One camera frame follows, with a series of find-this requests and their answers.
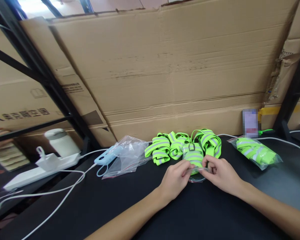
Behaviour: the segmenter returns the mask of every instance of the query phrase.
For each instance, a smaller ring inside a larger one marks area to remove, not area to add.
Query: bagged reflective band
[[[246,158],[256,164],[261,170],[269,165],[282,162],[281,157],[258,140],[252,138],[232,138],[228,140]]]
[[[188,169],[186,172],[191,171],[191,176],[188,180],[188,182],[196,183],[196,182],[203,182],[206,180],[204,176],[200,173],[201,171],[207,171],[209,173],[212,173],[208,168],[204,167],[195,167],[193,169]]]
[[[183,159],[202,167],[203,150],[199,143],[187,143],[183,147]]]

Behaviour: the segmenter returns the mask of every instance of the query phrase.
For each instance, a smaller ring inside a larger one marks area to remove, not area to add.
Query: reflective strap
[[[206,150],[206,155],[210,155],[210,156],[213,156],[213,157],[214,157],[214,147],[209,147],[209,148]]]
[[[182,156],[182,148],[185,142],[189,142],[189,135],[186,133],[177,133],[173,131],[168,134],[171,142],[169,155],[174,160],[178,160]]]
[[[145,157],[149,157],[152,153],[153,162],[160,165],[170,160],[170,141],[165,133],[158,133],[157,137],[152,139],[152,145],[144,150]]]
[[[192,141],[194,142],[195,139],[198,138],[202,149],[206,152],[206,154],[219,158],[221,155],[221,139],[216,136],[213,131],[206,128],[194,130],[191,136],[193,136],[195,131],[198,132],[195,134],[195,137]]]
[[[236,145],[238,151],[246,156],[246,158],[257,162],[260,165],[274,163],[276,153],[251,138],[238,139]]]

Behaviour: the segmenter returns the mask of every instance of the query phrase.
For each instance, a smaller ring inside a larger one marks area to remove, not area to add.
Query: power strip
[[[23,187],[27,184],[33,183],[42,178],[55,174],[56,172],[76,165],[79,161],[79,158],[79,153],[63,158],[62,160],[58,161],[56,169],[52,171],[45,171],[41,167],[37,167],[29,171],[20,173],[19,175],[15,176],[10,182],[8,182],[3,188],[7,191],[10,191],[15,188]]]

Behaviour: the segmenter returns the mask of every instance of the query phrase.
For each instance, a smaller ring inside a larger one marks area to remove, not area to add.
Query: white cable
[[[294,144],[294,143],[291,143],[291,142],[288,142],[288,141],[285,141],[285,140],[282,140],[282,139],[279,139],[279,138],[271,138],[271,137],[268,137],[268,138],[253,138],[253,139],[260,139],[260,140],[262,140],[262,139],[275,139],[275,140],[278,140],[278,141],[281,141],[281,142],[289,143],[289,144],[291,144],[292,146],[295,146],[295,147],[297,147],[297,148],[300,149],[300,147],[299,147],[298,145],[296,145],[296,144]]]
[[[80,172],[82,173],[82,175],[80,176],[80,178],[77,180],[77,182],[69,187],[66,187],[66,188],[63,188],[63,189],[60,189],[60,190],[57,190],[57,191],[52,191],[52,192],[46,192],[46,193],[36,193],[36,194],[24,194],[24,195],[18,195],[18,196],[13,196],[13,197],[9,197],[9,198],[6,198],[4,199],[2,202],[0,202],[0,208],[2,206],[2,204],[5,202],[5,201],[8,201],[10,199],[15,199],[15,198],[21,198],[21,197],[36,197],[36,196],[43,196],[43,195],[49,195],[49,194],[53,194],[53,193],[57,193],[57,192],[61,192],[61,191],[64,191],[66,189],[69,189],[69,188],[73,188],[75,185],[79,184],[84,176],[85,176],[85,172],[83,171],[77,171],[77,170],[62,170],[62,171],[65,171],[65,172]]]
[[[95,167],[97,164],[93,164],[87,171],[84,172],[84,174],[86,174],[88,171],[90,171],[93,167]],[[69,194],[71,193],[71,191],[74,189],[74,187],[78,184],[80,178],[76,181],[76,183],[72,186],[72,188],[69,190],[69,192],[67,193],[67,195],[63,198],[63,200],[60,202],[60,204],[57,206],[57,208],[49,215],[49,217],[46,218],[46,220],[44,220],[42,223],[40,223],[35,229],[33,229],[27,236],[25,236],[22,240],[25,240],[26,238],[28,238],[32,233],[34,233],[39,227],[41,227],[46,221],[48,221],[53,215],[54,213],[61,207],[61,205],[64,203],[64,201],[67,199],[67,197],[69,196]]]
[[[222,135],[225,135],[225,136],[229,136],[229,137],[235,137],[235,138],[237,138],[236,136],[232,136],[232,135],[229,135],[229,134],[219,134],[219,135],[217,135],[217,136],[219,137],[219,136],[222,136]]]
[[[221,136],[221,135],[225,135],[225,136],[237,138],[237,137],[235,137],[235,136],[228,135],[228,134],[219,134],[219,135],[217,135],[217,136]],[[266,137],[266,138],[253,138],[253,139],[259,139],[259,140],[262,140],[262,139],[275,139],[275,140],[278,140],[278,141],[281,141],[281,142],[285,142],[285,143],[291,144],[291,145],[293,145],[293,146],[295,146],[295,147],[297,147],[297,148],[300,149],[300,147],[299,147],[298,145],[296,145],[296,144],[294,144],[294,143],[291,143],[291,142],[288,142],[288,141],[285,141],[285,140],[282,140],[282,139],[279,139],[279,138]]]
[[[99,149],[99,150],[96,150],[96,151],[92,151],[92,152],[89,152],[83,156],[80,157],[83,158],[91,153],[95,153],[95,152],[99,152],[99,151],[104,151],[104,150],[108,150],[108,149]],[[61,203],[57,206],[57,208],[50,214],[49,217],[46,218],[46,220],[44,220],[40,225],[38,225],[34,230],[32,230],[27,236],[25,236],[22,240],[28,238],[32,233],[34,233],[39,227],[41,227],[46,221],[48,221],[52,216],[53,214],[60,208],[60,206],[63,204],[63,202],[66,200],[66,198],[68,197],[68,195],[71,193],[71,191],[73,190],[73,188],[79,184],[85,177],[85,174],[90,171],[93,167],[95,167],[97,164],[93,164],[87,171],[83,172],[83,171],[77,171],[77,170],[62,170],[62,172],[80,172],[82,173],[81,177],[76,181],[75,184],[69,186],[69,187],[66,187],[66,188],[63,188],[63,189],[60,189],[60,190],[56,190],[56,191],[52,191],[52,192],[46,192],[46,193],[37,193],[37,194],[25,194],[25,195],[18,195],[18,196],[14,196],[14,197],[9,197],[9,198],[6,198],[4,199],[2,202],[0,202],[0,208],[2,206],[2,204],[5,202],[5,201],[8,201],[10,199],[15,199],[15,198],[21,198],[21,197],[35,197],[35,196],[43,196],[43,195],[48,195],[48,194],[53,194],[53,193],[57,193],[57,192],[61,192],[61,191],[64,191],[66,189],[69,189],[69,192],[67,193],[67,195],[63,198],[63,200],[61,201]]]
[[[23,190],[20,190],[18,192],[9,193],[7,195],[4,195],[4,196],[0,197],[0,199],[5,198],[5,197],[10,196],[10,195],[13,195],[13,194],[21,193],[21,192],[23,192]]]
[[[300,132],[300,130],[290,131],[290,133],[293,133],[293,132]]]
[[[105,150],[108,150],[108,148],[106,148],[106,149],[99,149],[99,150],[95,150],[95,151],[89,152],[89,153],[87,153],[87,154],[81,156],[79,159],[84,158],[85,156],[87,156],[87,155],[89,155],[89,154],[91,154],[91,153],[100,152],[100,151],[105,151]]]

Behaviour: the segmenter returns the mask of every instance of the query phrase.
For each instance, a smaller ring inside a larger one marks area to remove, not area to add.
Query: white thermos
[[[49,140],[50,145],[63,158],[81,152],[72,138],[62,128],[49,130],[45,132],[44,136]]]

